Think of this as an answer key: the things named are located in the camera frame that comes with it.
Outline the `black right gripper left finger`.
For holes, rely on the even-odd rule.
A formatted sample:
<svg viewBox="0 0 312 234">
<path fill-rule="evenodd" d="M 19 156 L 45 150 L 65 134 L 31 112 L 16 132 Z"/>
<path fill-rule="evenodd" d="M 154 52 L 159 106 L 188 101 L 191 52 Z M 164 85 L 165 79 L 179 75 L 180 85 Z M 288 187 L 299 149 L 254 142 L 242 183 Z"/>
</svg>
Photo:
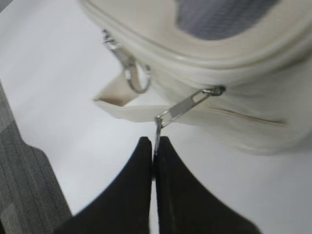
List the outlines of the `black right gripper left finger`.
<svg viewBox="0 0 312 234">
<path fill-rule="evenodd" d="M 148 234 L 152 185 L 152 145 L 141 137 L 112 183 L 56 234 Z"/>
</svg>

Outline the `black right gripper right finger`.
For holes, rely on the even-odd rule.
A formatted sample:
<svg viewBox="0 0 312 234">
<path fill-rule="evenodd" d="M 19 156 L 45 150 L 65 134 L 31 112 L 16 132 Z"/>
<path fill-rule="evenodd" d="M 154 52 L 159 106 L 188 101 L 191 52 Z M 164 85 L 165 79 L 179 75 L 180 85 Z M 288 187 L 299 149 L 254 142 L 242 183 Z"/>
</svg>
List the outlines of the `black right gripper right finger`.
<svg viewBox="0 0 312 234">
<path fill-rule="evenodd" d="M 232 210 L 190 172 L 166 136 L 153 161 L 161 234 L 259 234 L 260 229 Z"/>
</svg>

